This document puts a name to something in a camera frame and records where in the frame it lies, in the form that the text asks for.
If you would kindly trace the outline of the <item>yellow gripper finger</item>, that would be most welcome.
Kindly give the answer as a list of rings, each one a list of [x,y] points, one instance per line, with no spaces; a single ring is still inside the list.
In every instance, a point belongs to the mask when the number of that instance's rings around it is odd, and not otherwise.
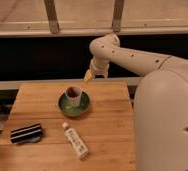
[[[85,76],[84,76],[84,82],[88,82],[92,80],[92,73],[90,70],[87,70],[87,72],[85,73]]]

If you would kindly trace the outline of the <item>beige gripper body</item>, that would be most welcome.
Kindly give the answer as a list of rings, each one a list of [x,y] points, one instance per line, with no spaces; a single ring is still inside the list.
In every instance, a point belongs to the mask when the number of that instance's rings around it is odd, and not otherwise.
[[[101,75],[104,78],[108,77],[109,61],[93,58],[90,63],[90,72],[92,77]]]

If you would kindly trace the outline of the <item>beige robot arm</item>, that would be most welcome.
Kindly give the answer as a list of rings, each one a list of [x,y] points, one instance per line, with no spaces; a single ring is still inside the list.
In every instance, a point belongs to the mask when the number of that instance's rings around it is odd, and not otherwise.
[[[106,77],[111,62],[139,75],[134,97],[138,171],[188,171],[188,60],[122,48],[115,34],[91,41],[84,79]]]

